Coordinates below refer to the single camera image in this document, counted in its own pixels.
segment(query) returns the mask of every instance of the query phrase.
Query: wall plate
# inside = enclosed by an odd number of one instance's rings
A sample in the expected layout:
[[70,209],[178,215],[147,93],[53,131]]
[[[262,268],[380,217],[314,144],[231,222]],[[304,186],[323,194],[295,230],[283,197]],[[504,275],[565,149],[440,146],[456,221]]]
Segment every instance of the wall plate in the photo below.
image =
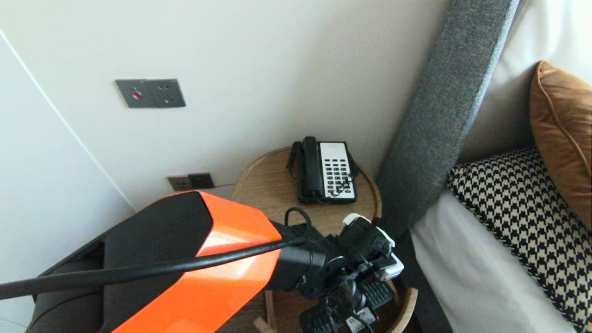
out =
[[146,79],[115,80],[115,83],[121,92],[121,96],[126,101],[128,107],[156,107],[152,97],[150,96],[150,89],[146,82]]
[[115,80],[121,96],[130,108],[184,107],[185,100],[179,81],[162,80]]
[[191,186],[191,180],[189,180],[189,176],[170,176],[166,177],[169,180],[170,186],[173,187],[175,191],[189,191],[193,190]]
[[181,87],[177,80],[149,80],[146,83],[149,86],[150,94],[156,107],[185,106]]
[[214,181],[209,172],[203,174],[189,174],[188,177],[191,182],[191,187],[196,190],[199,190],[200,188],[214,188]]

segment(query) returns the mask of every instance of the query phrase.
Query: black cable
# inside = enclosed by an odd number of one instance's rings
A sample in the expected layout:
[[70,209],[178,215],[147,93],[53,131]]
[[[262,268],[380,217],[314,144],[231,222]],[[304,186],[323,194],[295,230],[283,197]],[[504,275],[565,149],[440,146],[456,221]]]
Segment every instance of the black cable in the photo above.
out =
[[337,327],[335,326],[335,319],[333,319],[333,315],[331,314],[331,307],[329,306],[329,298],[324,297],[322,300],[323,306],[325,309],[325,313],[327,317],[329,317],[329,325],[331,326],[332,333],[337,333]]
[[308,216],[308,214],[304,211],[304,209],[302,208],[298,208],[298,207],[290,207],[288,208],[288,210],[286,210],[286,214],[284,215],[284,224],[286,226],[288,226],[288,221],[289,221],[289,215],[292,212],[297,212],[300,215],[302,215],[302,217],[304,218],[304,220],[306,221],[306,230],[304,231],[304,236],[306,238],[308,238],[308,235],[310,233],[311,228],[313,227],[313,223],[310,220],[310,216]]
[[296,179],[296,176],[294,176],[294,173],[292,172],[292,168],[294,167],[294,162],[296,161],[296,154],[297,154],[297,150],[300,148],[300,142],[299,141],[294,141],[294,143],[292,144],[292,149],[290,150],[290,157],[288,158],[288,164],[286,165],[286,169],[288,169],[290,171],[290,176],[292,176],[293,179]]
[[362,325],[364,325],[364,328],[366,328],[366,330],[368,331],[368,333],[374,333],[374,330],[372,329],[372,327],[370,327],[370,324],[363,321],[357,313],[354,312],[352,317],[354,317],[354,319],[356,319],[357,321],[361,322]]
[[232,182],[232,183],[228,183],[228,184],[217,185],[212,188],[226,187],[226,186],[231,186],[231,185],[234,185],[234,183]]
[[66,289],[104,286],[106,284],[123,283],[143,278],[164,276],[201,270],[203,268],[227,264],[228,262],[264,254],[291,245],[301,245],[306,238],[297,237],[261,245],[250,246],[220,254],[204,255],[188,259],[155,263],[152,265],[106,268],[102,270],[81,271],[54,274],[0,284],[0,300],[32,294],[56,292]]
[[323,204],[323,205],[329,205],[330,204],[328,202],[321,201],[321,200],[319,200],[317,198],[315,198],[315,201],[318,202],[318,203],[320,203],[320,204]]
[[334,198],[338,197],[340,194],[342,194],[345,190],[347,190],[346,186],[350,186],[353,183],[353,176],[352,174],[348,174],[347,178],[344,180],[344,182],[340,183],[341,186],[341,190],[339,192],[335,192],[335,191],[331,191],[329,192]]
[[351,244],[348,240],[343,239],[343,238],[338,238],[337,241],[339,241],[341,244],[345,244],[350,250],[352,250],[363,262],[364,264],[366,264],[368,267],[372,267],[372,263],[370,263],[368,261],[368,259],[366,259],[366,257],[364,257],[364,255],[360,252],[360,250],[358,250],[357,247],[353,246],[353,244]]

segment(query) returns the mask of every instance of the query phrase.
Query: orange and black object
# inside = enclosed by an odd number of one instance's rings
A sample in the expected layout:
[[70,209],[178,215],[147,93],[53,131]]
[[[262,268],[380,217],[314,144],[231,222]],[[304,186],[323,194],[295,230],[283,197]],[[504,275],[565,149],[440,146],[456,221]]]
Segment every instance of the orange and black object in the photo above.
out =
[[[308,223],[287,226],[293,211]],[[300,209],[281,225],[189,191],[153,203],[39,278],[0,284],[0,299],[33,295],[28,333],[206,333],[264,288],[299,290],[322,300],[301,316],[305,332],[331,332],[392,298],[380,281],[363,283],[392,264],[391,250],[363,221],[325,238]]]

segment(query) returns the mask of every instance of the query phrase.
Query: gray upholstered headboard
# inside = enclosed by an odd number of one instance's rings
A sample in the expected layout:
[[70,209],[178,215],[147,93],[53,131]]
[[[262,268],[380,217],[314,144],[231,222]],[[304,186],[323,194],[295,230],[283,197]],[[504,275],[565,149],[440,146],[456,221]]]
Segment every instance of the gray upholstered headboard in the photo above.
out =
[[452,0],[377,183],[394,237],[439,196],[506,41],[518,0]]

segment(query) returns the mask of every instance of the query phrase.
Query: wooden table leg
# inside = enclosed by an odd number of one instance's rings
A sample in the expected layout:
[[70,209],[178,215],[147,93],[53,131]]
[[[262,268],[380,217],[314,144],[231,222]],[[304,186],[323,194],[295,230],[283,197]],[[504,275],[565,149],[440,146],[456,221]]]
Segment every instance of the wooden table leg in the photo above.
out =
[[274,294],[269,290],[265,290],[265,310],[267,312],[267,324],[275,331],[275,311],[274,311]]
[[253,321],[253,325],[257,327],[260,333],[276,333],[275,330],[269,327],[261,317],[257,317],[257,319]]

